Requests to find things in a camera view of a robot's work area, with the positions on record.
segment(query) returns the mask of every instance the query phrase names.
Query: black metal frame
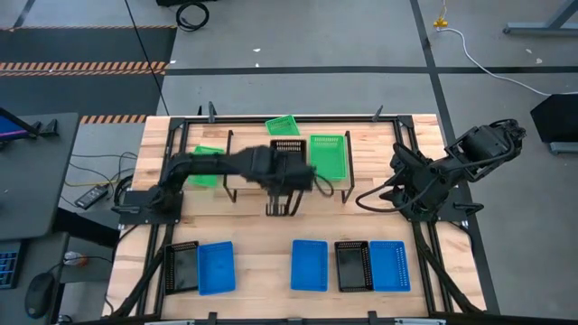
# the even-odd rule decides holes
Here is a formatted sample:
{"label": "black metal frame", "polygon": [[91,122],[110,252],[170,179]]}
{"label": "black metal frame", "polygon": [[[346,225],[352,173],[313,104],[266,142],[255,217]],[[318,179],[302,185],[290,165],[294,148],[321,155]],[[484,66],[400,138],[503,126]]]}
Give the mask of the black metal frame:
{"label": "black metal frame", "polygon": [[[208,124],[208,123],[215,123],[215,124],[259,124],[264,123],[266,120],[274,118],[276,116],[195,116],[195,117],[172,117],[171,122],[169,123],[169,133],[167,135],[167,141],[165,145],[164,157],[163,157],[163,166],[161,172],[163,172],[166,163],[168,162],[168,158],[172,156],[172,147],[173,147],[173,140],[175,137],[176,130],[178,128],[182,129],[181,133],[181,141],[179,145],[179,153],[184,152],[187,144],[187,138],[189,134],[189,128],[195,124]],[[414,129],[414,122],[411,116],[380,116],[380,115],[355,115],[355,116],[295,116],[295,122],[297,123],[391,123],[394,129],[394,135],[396,137],[396,142],[403,143],[404,138],[402,136],[402,127],[404,127],[407,131],[410,148],[412,150],[417,150],[417,137],[415,134]],[[227,142],[227,153],[230,151],[230,141],[233,132],[231,130],[228,131],[228,142]],[[346,201],[347,198],[350,196],[353,186],[354,186],[354,178],[353,178],[353,164],[352,164],[352,157],[351,157],[351,142],[350,142],[350,132],[346,132],[346,138],[348,141],[349,146],[349,155],[350,159],[350,176],[351,176],[351,188],[347,191],[343,191],[341,193],[341,199]],[[237,198],[237,191],[233,190],[231,193],[230,190],[227,188],[227,177],[224,177],[223,186],[225,187],[227,194],[234,202]],[[413,231],[415,239],[417,237],[416,231],[421,231],[420,223],[412,223]],[[433,254],[435,255],[436,259],[443,265],[442,253],[439,243],[439,238],[437,236],[437,230],[435,227],[434,222],[428,222],[428,235],[430,237],[430,245],[432,247]],[[165,235],[168,237],[168,243],[172,243],[172,233],[174,231],[174,225],[167,225],[166,226],[166,233]],[[152,261],[155,247],[156,247],[156,239],[158,233],[158,225],[153,225],[151,228],[151,234],[149,237],[149,245],[146,251],[144,269],[150,264]],[[435,308],[435,298],[434,298],[434,291],[432,287],[432,280],[430,278],[429,267],[425,258],[420,254],[419,250],[417,251],[418,256],[418,264],[420,267],[420,274],[422,277],[422,284],[424,287],[424,299],[425,304],[427,307],[427,311],[429,315],[433,315],[437,312]],[[154,303],[154,315],[159,316],[161,315],[163,309],[163,301],[164,301],[164,290],[163,290],[163,265],[161,265],[160,271],[160,278],[157,285],[157,293]],[[445,289],[443,283],[440,282],[440,287],[442,289],[442,298],[443,298],[443,309],[446,312],[452,312],[452,300],[450,298],[449,293]],[[138,308],[136,310],[136,315],[143,315],[145,312],[145,305],[146,305],[146,297],[147,297],[147,290],[144,291],[141,299],[138,303]],[[379,319],[376,316],[377,322],[389,322],[393,319]],[[280,323],[284,323],[288,320],[279,320]],[[367,319],[335,319],[335,320],[327,320],[328,323],[367,323]],[[250,320],[250,322],[259,322],[259,320]]]}

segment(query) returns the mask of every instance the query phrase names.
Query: gray floor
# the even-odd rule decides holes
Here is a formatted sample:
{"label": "gray floor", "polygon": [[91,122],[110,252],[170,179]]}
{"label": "gray floor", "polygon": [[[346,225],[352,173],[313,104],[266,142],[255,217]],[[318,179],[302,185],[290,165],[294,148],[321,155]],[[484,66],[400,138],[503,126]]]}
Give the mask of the gray floor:
{"label": "gray floor", "polygon": [[[578,65],[578,39],[501,33],[509,21],[545,20],[563,1],[448,0],[447,18],[466,34],[471,54],[484,65]],[[173,23],[173,13],[153,0],[129,3],[138,24]],[[431,26],[440,3],[419,1],[435,62],[470,67],[460,38]],[[23,6],[23,0],[4,1],[0,26],[14,23]],[[219,0],[207,6],[206,28],[178,31],[172,68],[425,65],[407,1]],[[127,19],[121,0],[36,0],[25,25],[126,25]],[[510,77],[546,92],[578,90],[576,74]],[[486,206],[480,228],[502,313],[578,319],[578,203],[573,195],[578,158],[554,157],[540,143],[529,111],[544,98],[487,75],[440,78],[457,135],[505,117],[527,129],[522,155],[471,186],[473,198]],[[370,113],[380,105],[387,113],[437,113],[427,75],[167,76],[163,94],[171,114],[179,115],[194,114],[209,100],[220,114]],[[141,125],[83,125],[75,153],[135,152],[141,132]],[[109,176],[117,172],[115,159],[75,161]],[[98,181],[98,176],[70,170],[69,181]],[[63,195],[73,199],[85,190],[65,189]],[[102,304],[104,291],[80,286],[67,292],[63,310],[79,320],[96,318],[98,311],[76,307],[79,292]]]}

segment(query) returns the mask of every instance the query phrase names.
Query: green plastic basket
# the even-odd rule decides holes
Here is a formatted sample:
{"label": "green plastic basket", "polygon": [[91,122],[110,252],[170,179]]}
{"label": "green plastic basket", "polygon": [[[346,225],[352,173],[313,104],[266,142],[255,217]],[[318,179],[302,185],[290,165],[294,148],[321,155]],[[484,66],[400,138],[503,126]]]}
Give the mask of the green plastic basket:
{"label": "green plastic basket", "polygon": [[[223,149],[211,148],[202,145],[197,145],[193,154],[213,154],[225,153]],[[217,175],[196,175],[189,176],[189,184],[199,185],[204,187],[214,188],[217,186]]]}
{"label": "green plastic basket", "polygon": [[299,135],[293,116],[281,116],[265,122],[269,135]]}
{"label": "green plastic basket", "polygon": [[347,177],[343,135],[311,135],[309,161],[317,168],[317,173],[330,181]]}

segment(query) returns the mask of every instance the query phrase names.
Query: blue tray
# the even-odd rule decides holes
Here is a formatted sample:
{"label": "blue tray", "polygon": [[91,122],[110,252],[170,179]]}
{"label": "blue tray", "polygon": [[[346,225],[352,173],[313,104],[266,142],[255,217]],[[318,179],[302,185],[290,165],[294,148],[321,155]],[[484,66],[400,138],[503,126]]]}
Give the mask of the blue tray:
{"label": "blue tray", "polygon": [[403,241],[369,242],[373,288],[377,292],[409,292],[406,246]]}
{"label": "blue tray", "polygon": [[235,290],[235,261],[233,243],[201,245],[199,261],[199,294],[228,293]]}
{"label": "blue tray", "polygon": [[327,242],[295,239],[291,255],[291,289],[326,292],[328,256]]}

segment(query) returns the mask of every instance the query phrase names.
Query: wooden tabletop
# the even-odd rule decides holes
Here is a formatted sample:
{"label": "wooden tabletop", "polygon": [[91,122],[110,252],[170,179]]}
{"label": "wooden tabletop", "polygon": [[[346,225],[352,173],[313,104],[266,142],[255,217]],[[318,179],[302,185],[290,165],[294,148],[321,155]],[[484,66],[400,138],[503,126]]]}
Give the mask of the wooden tabletop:
{"label": "wooden tabletop", "polygon": [[[413,115],[413,118],[420,150],[434,159],[443,157],[436,115]],[[168,123],[169,117],[148,117],[136,163],[134,190],[147,190],[158,182]],[[198,292],[169,295],[164,300],[163,319],[206,319],[210,311],[216,311],[222,319],[363,318],[368,311],[376,311],[379,317],[427,315],[410,224],[400,214],[376,214],[355,204],[360,193],[377,187],[393,174],[389,167],[395,141],[392,125],[307,123],[299,124],[299,128],[303,136],[343,135],[350,131],[355,190],[349,201],[342,204],[340,195],[327,199],[313,191],[303,196],[295,217],[270,218],[265,216],[266,194],[242,180],[233,181],[243,189],[238,191],[237,203],[232,203],[222,188],[185,184],[182,221],[174,230],[173,243],[232,241],[237,289],[210,296],[199,296]],[[229,130],[235,136],[231,152],[242,146],[266,144],[271,139],[263,124],[193,125],[187,151],[192,152],[197,145],[224,149]],[[377,195],[365,202],[387,207]],[[448,224],[440,224],[437,229],[448,274],[476,306],[485,308],[468,237]],[[139,227],[118,247],[108,287],[108,298],[115,308],[143,272],[149,231],[150,226]],[[163,229],[158,241],[162,238]],[[291,247],[296,238],[329,243],[329,291],[290,289]],[[333,243],[340,240],[403,240],[411,292],[339,292]],[[438,282],[433,271],[431,275],[436,305],[442,310]],[[149,287],[146,312],[153,310],[156,278],[157,275]]]}

